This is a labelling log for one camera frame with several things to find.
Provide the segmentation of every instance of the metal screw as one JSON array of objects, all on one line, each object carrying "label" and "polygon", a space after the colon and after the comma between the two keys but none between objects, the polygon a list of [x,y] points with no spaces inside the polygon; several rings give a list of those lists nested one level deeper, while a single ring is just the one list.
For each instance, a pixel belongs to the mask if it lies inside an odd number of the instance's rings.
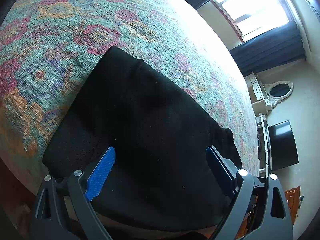
[{"label": "metal screw", "polygon": [[44,177],[44,180],[45,181],[49,181],[51,178],[52,178],[51,175],[47,175],[47,176]]},{"label": "metal screw", "polygon": [[270,178],[273,179],[273,180],[278,179],[278,176],[277,176],[276,174],[274,174],[274,173],[271,173],[269,176],[270,176]]},{"label": "metal screw", "polygon": [[248,172],[247,172],[245,169],[239,169],[238,173],[239,173],[241,176],[247,176],[247,175],[248,175]]},{"label": "metal screw", "polygon": [[81,170],[76,170],[73,175],[75,175],[76,177],[79,177],[82,175],[82,171]]}]

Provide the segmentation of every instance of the window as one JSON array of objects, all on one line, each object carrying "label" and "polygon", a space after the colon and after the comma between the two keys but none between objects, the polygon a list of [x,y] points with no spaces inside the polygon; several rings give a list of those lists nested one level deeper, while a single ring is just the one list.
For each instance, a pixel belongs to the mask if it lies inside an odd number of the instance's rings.
[{"label": "window", "polygon": [[212,0],[242,41],[292,20],[284,0]]}]

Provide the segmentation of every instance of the black television screen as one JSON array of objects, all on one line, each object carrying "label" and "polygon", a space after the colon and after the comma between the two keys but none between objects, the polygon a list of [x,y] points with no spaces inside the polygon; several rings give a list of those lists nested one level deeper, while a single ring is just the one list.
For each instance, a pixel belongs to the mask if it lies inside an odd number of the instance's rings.
[{"label": "black television screen", "polygon": [[296,142],[289,120],[268,127],[271,170],[299,163]]}]

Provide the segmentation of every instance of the wall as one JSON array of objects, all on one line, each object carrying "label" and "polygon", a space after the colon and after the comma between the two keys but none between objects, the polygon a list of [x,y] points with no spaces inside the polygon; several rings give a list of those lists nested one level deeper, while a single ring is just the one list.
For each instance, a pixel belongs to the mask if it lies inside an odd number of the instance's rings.
[{"label": "wall", "polygon": [[211,2],[201,6],[197,12],[219,36],[228,50],[241,44],[241,41],[233,28]]},{"label": "wall", "polygon": [[284,190],[301,186],[305,198],[293,226],[294,239],[307,228],[320,207],[320,74],[300,60],[258,73],[263,84],[293,82],[292,94],[268,114],[268,125],[289,119],[299,163],[276,171]]},{"label": "wall", "polygon": [[291,1],[307,35],[308,46],[305,46],[307,60],[320,72],[320,22],[305,0]]}]

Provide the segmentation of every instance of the bed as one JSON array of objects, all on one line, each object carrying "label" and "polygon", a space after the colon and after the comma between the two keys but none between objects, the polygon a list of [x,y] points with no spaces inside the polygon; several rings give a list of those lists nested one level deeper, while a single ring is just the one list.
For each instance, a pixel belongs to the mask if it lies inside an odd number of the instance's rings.
[{"label": "bed", "polygon": [[48,172],[48,142],[112,45],[142,58],[230,128],[243,167],[258,174],[245,80],[184,0],[17,0],[0,27],[0,157],[31,192]]}]

